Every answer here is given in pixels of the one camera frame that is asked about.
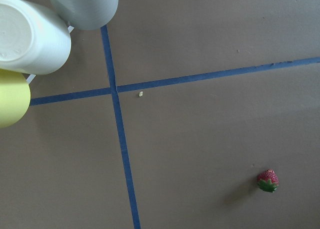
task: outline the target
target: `strawberry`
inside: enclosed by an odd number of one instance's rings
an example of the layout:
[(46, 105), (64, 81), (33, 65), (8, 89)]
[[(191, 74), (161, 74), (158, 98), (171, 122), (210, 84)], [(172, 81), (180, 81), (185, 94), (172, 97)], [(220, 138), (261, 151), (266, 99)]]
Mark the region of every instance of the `strawberry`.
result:
[(274, 193), (279, 185), (279, 180), (274, 170), (268, 169), (257, 176), (259, 188), (268, 193)]

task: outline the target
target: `gray cup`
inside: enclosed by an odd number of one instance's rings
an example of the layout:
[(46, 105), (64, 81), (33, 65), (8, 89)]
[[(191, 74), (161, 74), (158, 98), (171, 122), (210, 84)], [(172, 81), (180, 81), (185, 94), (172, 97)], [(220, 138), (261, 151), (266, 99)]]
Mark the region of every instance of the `gray cup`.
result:
[(95, 30), (115, 15), (119, 0), (50, 0), (57, 13), (69, 26)]

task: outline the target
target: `red strawberry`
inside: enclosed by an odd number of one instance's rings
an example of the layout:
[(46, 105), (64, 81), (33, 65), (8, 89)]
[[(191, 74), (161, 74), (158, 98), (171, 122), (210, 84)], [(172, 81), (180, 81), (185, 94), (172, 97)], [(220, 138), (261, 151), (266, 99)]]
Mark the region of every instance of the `red strawberry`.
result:
[(279, 180), (274, 170), (268, 169), (258, 175), (256, 179), (258, 186), (261, 190), (274, 193), (279, 185)]

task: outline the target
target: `blue tape cross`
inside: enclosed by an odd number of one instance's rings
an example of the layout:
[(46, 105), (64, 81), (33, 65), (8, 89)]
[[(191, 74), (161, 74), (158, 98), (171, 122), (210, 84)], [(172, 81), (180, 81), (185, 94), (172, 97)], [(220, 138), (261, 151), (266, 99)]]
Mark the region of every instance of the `blue tape cross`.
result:
[(104, 48), (105, 62), (106, 62), (106, 67), (107, 67), (108, 76), (109, 76), (109, 83), (111, 88), (111, 96), (113, 101), (115, 121), (116, 121), (119, 142), (121, 147), (121, 155), (122, 155), (122, 162), (124, 167), (126, 186), (129, 194), (133, 226), (134, 226), (134, 229), (141, 229), (107, 26), (101, 27), (100, 30), (102, 34), (102, 43)]

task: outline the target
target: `white cup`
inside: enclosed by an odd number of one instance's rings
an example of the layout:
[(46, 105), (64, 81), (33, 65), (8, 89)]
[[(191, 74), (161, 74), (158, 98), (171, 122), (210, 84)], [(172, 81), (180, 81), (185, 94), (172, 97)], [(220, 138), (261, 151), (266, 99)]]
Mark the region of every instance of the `white cup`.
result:
[(95, 30), (115, 15), (119, 0), (50, 0), (57, 13), (71, 26)]
[(24, 0), (0, 0), (0, 68), (44, 75), (67, 61), (71, 38), (52, 10)]

